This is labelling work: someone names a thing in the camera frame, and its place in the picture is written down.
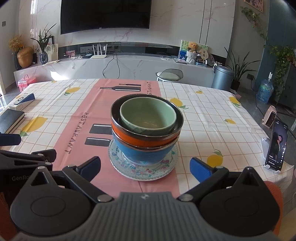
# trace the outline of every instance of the yellow lemon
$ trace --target yellow lemon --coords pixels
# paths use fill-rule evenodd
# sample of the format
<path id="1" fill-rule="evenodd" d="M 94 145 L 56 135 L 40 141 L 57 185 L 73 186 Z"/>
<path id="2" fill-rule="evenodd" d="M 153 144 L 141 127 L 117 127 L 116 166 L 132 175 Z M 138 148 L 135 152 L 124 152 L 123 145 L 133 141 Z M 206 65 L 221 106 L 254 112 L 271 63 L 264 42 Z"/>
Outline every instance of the yellow lemon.
<path id="1" fill-rule="evenodd" d="M 78 90 L 80 90 L 80 87 L 73 87 L 71 89 L 67 89 L 64 95 L 69 95 L 71 93 L 75 93 Z"/>
<path id="2" fill-rule="evenodd" d="M 231 119 L 226 119 L 225 122 L 228 124 L 236 124 L 235 121 L 233 121 Z"/>
<path id="3" fill-rule="evenodd" d="M 47 121 L 48 118 L 44 118 L 44 117 L 36 117 L 32 120 L 30 120 L 30 122 L 28 124 L 26 124 L 24 126 L 24 128 L 22 129 L 22 131 L 20 132 L 20 136 L 21 137 L 25 137 L 27 136 L 27 132 L 32 132 L 32 131 L 36 131 L 37 129 L 39 129 L 41 126 L 44 125 L 44 123 Z"/>
<path id="4" fill-rule="evenodd" d="M 172 102 L 173 104 L 175 104 L 176 106 L 178 106 L 181 109 L 185 109 L 185 110 L 188 109 L 188 108 L 186 108 L 185 105 L 183 105 L 182 101 L 177 98 L 172 98 L 170 100 L 170 102 Z"/>
<path id="5" fill-rule="evenodd" d="M 236 107 L 239 107 L 241 106 L 241 103 L 239 103 L 239 101 L 235 98 L 235 97 L 229 97 L 229 100 L 231 101 L 232 104 L 234 104 Z"/>
<path id="6" fill-rule="evenodd" d="M 214 155 L 207 157 L 207 164 L 211 167 L 221 166 L 223 163 L 223 155 L 221 151 L 215 149 Z"/>

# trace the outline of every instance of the black vase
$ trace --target black vase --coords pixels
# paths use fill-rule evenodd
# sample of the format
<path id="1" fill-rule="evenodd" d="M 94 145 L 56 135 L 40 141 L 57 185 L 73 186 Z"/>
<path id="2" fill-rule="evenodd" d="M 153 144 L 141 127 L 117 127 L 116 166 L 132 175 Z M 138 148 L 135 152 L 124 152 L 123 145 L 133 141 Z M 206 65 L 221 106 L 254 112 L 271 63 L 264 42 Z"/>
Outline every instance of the black vase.
<path id="1" fill-rule="evenodd" d="M 237 91 L 239 88 L 240 82 L 239 81 L 232 81 L 231 83 L 231 89 Z"/>
<path id="2" fill-rule="evenodd" d="M 20 64 L 19 64 L 19 62 L 18 62 L 18 59 L 17 59 L 17 53 L 18 53 L 18 52 L 15 52 L 15 54 L 14 54 L 15 69 L 16 69 L 16 70 L 20 70 L 22 67 L 20 66 Z"/>
<path id="3" fill-rule="evenodd" d="M 48 62 L 48 55 L 46 52 L 42 52 L 40 55 L 41 64 L 46 64 Z"/>

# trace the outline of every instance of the pink tablecloth stripe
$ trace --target pink tablecloth stripe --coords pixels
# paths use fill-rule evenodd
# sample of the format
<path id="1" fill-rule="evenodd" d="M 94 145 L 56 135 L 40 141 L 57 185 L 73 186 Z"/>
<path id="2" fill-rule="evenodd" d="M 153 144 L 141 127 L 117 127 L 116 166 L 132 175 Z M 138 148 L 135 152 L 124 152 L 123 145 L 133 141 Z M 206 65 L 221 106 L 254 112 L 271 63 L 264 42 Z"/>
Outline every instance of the pink tablecloth stripe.
<path id="1" fill-rule="evenodd" d="M 119 84 L 141 84 L 141 91 L 100 89 L 100 87 L 126 86 Z M 170 191 L 173 196 L 177 197 L 180 193 L 175 170 L 157 181 L 133 181 L 114 169 L 108 156 L 108 147 L 85 145 L 88 137 L 112 139 L 111 135 L 90 134 L 89 131 L 93 124 L 111 124 L 110 108 L 113 102 L 124 95 L 133 93 L 151 93 L 160 96 L 160 89 L 156 81 L 99 80 L 72 115 L 54 146 L 57 151 L 54 170 L 61 170 L 69 164 L 80 165 L 93 156 L 99 156 L 102 164 L 101 171 L 92 183 L 109 195 L 117 197 L 120 192 Z"/>

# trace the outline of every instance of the green bowl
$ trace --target green bowl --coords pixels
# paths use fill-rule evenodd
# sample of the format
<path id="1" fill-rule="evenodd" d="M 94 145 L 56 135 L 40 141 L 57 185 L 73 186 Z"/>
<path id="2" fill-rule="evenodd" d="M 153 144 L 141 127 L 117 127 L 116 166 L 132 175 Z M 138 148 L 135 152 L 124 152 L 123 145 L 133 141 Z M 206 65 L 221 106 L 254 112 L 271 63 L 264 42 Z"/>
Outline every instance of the green bowl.
<path id="1" fill-rule="evenodd" d="M 177 115 L 175 110 L 160 99 L 136 97 L 120 107 L 122 124 L 138 134 L 161 136 L 173 129 Z"/>

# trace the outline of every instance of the blue bowl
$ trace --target blue bowl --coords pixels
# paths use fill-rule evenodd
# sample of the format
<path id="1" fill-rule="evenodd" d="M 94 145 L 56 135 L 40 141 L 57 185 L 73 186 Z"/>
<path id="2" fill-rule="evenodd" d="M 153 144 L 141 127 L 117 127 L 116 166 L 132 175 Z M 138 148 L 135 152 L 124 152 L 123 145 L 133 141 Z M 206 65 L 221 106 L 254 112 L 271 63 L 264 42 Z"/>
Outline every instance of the blue bowl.
<path id="1" fill-rule="evenodd" d="M 138 150 L 135 147 L 129 146 L 119 139 L 114 133 L 113 137 L 116 145 L 123 152 L 125 157 L 131 162 L 140 166 L 150 166 L 161 162 L 165 156 L 172 150 L 174 144 L 177 142 L 178 137 L 165 147 L 155 150 Z"/>

